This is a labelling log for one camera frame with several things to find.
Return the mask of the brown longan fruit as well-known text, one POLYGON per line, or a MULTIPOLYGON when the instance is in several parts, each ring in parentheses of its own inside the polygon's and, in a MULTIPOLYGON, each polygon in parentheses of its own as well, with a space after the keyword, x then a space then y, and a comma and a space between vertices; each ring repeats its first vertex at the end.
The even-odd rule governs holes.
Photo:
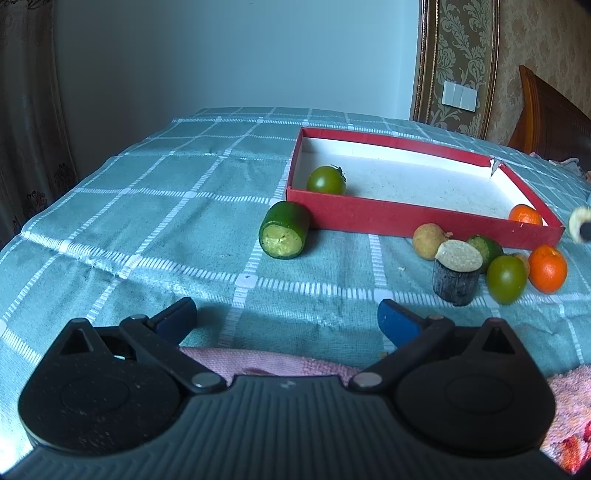
POLYGON ((526 272, 526 277, 529 277, 530 276, 530 265, 529 265, 528 257, 526 255, 524 255, 523 253, 514 253, 513 256, 518 258, 523 263, 524 269, 526 272))
POLYGON ((452 237, 452 232, 445 231, 435 223, 423 224, 413 234, 413 248, 419 257, 432 261, 439 247, 452 237))

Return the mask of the green tomato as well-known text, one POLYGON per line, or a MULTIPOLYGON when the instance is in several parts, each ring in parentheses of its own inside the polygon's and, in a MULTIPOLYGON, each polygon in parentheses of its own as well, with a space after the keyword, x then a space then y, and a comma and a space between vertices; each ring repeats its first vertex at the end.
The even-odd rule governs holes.
POLYGON ((332 195, 345 194, 346 177, 342 168, 334 165, 318 167, 308 177, 307 190, 332 195))
POLYGON ((491 297, 501 305, 517 301, 525 290, 528 274, 524 262, 514 255, 501 255, 489 265, 486 283, 491 297))

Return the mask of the orange mandarin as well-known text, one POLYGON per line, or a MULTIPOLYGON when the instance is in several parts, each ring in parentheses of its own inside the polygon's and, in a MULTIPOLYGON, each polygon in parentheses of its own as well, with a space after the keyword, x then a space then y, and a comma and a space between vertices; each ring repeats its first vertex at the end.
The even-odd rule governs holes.
POLYGON ((565 283, 568 266, 559 250, 550 245, 540 245, 528 258, 529 279, 544 294, 556 293, 565 283))
POLYGON ((542 226, 544 224, 541 214, 536 209, 526 204, 518 204, 514 206, 509 213, 508 219, 514 222, 537 226, 542 226))

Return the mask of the eggplant piece dark skin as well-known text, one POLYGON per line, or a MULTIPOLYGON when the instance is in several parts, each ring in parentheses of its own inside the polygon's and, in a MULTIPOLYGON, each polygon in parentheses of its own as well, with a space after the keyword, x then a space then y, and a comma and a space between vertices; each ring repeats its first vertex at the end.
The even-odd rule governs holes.
POLYGON ((568 231, 577 243, 591 241, 591 208, 580 206, 574 209, 569 217, 568 231))

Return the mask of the small green cucumber piece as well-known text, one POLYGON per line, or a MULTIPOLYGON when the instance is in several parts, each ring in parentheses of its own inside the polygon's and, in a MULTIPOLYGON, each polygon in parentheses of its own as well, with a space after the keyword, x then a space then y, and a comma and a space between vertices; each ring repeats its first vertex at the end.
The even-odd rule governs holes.
POLYGON ((504 250, 498 242, 483 235, 473 235, 467 239, 467 243, 476 248, 483 258, 481 274, 485 274, 490 264, 504 254, 504 250))

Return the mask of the green plaid bed sheet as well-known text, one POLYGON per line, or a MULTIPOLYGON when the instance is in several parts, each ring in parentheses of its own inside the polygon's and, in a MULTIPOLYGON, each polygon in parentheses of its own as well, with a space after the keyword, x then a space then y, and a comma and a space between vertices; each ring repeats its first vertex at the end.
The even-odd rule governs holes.
POLYGON ((381 299, 456 323, 506 319, 546 375, 590 360, 590 249, 564 236, 568 277, 555 295, 528 288, 500 306, 486 290, 464 308, 433 292, 431 265, 406 239, 314 232, 304 254, 274 260, 259 225, 283 199, 304 127, 388 134, 503 160, 561 219, 589 185, 541 159, 415 122, 317 109, 204 109, 108 159, 1 252, 1 466, 30 450, 19 394, 63 326, 114 325, 190 297, 201 310, 186 339, 206 347, 307 356, 363 368, 392 350, 381 299))

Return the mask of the red shallow cardboard box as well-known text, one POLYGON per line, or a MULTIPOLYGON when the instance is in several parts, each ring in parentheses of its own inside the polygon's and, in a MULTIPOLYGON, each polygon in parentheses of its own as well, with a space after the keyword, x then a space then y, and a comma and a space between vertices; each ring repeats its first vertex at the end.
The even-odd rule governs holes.
POLYGON ((565 227, 509 165, 490 155, 352 129, 301 128, 290 161, 286 198, 304 205, 316 228, 411 237, 435 223, 454 238, 480 234, 506 248, 555 246, 565 227), (307 190, 320 166, 342 168, 346 193, 307 190), (526 204, 542 226, 508 219, 526 204))

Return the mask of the pink towel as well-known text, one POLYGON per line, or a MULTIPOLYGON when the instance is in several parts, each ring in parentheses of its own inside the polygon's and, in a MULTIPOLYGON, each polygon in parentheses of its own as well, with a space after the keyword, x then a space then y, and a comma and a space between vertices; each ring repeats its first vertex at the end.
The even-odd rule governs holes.
MULTIPOLYGON (((236 375, 336 375, 346 382, 359 372, 334 362, 273 352, 193 347, 180 351, 228 382, 236 375)), ((556 414, 541 451, 565 472, 576 474, 590 460, 590 367, 552 376, 548 384, 556 414)))

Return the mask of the patterned curtain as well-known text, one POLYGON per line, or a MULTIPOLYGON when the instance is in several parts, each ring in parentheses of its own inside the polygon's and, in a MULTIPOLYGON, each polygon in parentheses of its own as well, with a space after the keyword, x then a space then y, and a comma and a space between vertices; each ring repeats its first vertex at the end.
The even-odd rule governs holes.
POLYGON ((55 63, 54 3, 1 3, 1 244, 78 181, 55 63))

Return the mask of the gold framed wallpaper panel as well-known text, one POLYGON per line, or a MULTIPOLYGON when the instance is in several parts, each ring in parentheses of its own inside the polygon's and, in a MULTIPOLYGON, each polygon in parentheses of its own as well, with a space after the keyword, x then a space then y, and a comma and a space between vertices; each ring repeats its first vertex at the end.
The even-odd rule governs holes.
POLYGON ((418 56, 411 119, 484 139, 496 87, 501 5, 498 1, 419 3, 418 56), (444 103, 449 81, 476 91, 476 110, 444 103))

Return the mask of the white wall switch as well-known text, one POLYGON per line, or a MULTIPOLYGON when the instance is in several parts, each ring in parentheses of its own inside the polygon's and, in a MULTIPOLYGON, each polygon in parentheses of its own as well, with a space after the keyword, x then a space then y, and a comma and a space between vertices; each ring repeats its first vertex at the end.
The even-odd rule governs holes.
POLYGON ((478 91, 451 81, 445 81, 441 103, 470 112, 477 110, 478 91))

